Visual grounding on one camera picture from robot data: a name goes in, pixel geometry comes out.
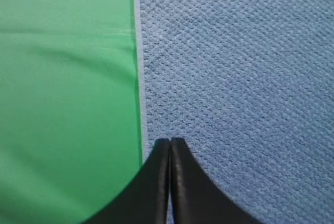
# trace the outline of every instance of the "black rubber pad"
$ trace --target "black rubber pad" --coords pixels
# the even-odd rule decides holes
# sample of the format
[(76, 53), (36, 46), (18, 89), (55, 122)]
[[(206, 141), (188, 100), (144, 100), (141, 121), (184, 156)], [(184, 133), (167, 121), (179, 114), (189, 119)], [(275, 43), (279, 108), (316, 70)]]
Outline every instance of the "black rubber pad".
[(156, 141), (130, 184), (84, 224), (165, 224), (169, 193), (168, 139)]
[(171, 195), (175, 224), (260, 223), (210, 181), (181, 138), (171, 141)]

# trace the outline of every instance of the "green cloth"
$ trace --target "green cloth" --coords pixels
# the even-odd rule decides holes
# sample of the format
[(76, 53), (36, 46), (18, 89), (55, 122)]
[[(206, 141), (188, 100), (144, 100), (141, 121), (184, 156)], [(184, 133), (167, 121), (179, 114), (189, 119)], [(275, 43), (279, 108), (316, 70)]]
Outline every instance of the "green cloth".
[(0, 0), (0, 223), (79, 223), (141, 166), (133, 0)]

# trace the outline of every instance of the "blue microfiber towel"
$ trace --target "blue microfiber towel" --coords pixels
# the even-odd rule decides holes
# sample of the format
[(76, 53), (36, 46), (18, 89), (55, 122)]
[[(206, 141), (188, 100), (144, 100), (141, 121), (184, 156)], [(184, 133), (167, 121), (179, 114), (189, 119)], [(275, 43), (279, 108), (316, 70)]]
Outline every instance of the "blue microfiber towel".
[(334, 0), (140, 0), (148, 142), (264, 223), (334, 223)]

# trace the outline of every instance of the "textured fabric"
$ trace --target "textured fabric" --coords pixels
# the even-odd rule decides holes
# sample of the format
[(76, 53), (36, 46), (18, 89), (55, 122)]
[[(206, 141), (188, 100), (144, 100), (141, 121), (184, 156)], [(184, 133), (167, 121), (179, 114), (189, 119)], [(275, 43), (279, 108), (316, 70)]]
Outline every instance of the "textured fabric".
[(140, 2), (149, 146), (185, 137), (265, 223), (334, 223), (334, 0)]

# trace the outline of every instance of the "green plastic sheet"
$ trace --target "green plastic sheet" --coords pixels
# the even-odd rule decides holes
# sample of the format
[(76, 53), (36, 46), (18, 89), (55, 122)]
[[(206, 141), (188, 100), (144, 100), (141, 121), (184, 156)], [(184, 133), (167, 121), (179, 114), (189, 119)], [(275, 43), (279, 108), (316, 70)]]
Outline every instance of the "green plastic sheet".
[(80, 223), (141, 166), (133, 0), (0, 0), (0, 223)]

